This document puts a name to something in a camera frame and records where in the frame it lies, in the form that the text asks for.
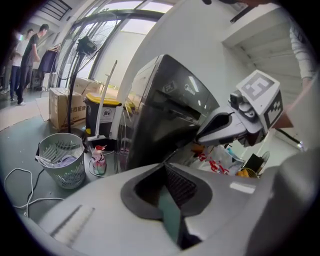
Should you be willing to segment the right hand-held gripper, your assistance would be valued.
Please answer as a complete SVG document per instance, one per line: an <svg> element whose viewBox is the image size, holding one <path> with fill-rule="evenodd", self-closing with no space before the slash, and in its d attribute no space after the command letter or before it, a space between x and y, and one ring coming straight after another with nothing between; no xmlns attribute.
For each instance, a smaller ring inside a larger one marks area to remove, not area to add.
<svg viewBox="0 0 320 256"><path fill-rule="evenodd" d="M236 85L229 106L206 118L196 134L199 144L218 146L238 140L251 147L263 141L284 111L280 82L255 70Z"/></svg>

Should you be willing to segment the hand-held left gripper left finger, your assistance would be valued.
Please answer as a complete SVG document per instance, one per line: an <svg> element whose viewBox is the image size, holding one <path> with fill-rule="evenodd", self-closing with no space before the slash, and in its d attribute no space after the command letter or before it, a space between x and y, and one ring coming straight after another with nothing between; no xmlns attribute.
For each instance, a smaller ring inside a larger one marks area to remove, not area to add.
<svg viewBox="0 0 320 256"><path fill-rule="evenodd" d="M163 224L131 213L121 188L155 164L100 178L62 200L40 224L23 223L45 255L53 256L175 256L179 247Z"/></svg>

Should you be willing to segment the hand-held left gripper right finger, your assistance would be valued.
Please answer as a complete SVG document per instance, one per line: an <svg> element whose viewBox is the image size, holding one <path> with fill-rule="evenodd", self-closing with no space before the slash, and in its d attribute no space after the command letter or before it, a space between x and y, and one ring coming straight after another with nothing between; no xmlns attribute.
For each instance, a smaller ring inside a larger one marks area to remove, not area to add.
<svg viewBox="0 0 320 256"><path fill-rule="evenodd" d="M176 256L302 255L295 245L319 197L319 150L300 152L261 178L209 173L180 164L177 169L205 181L212 190L206 208L185 218L200 242Z"/></svg>

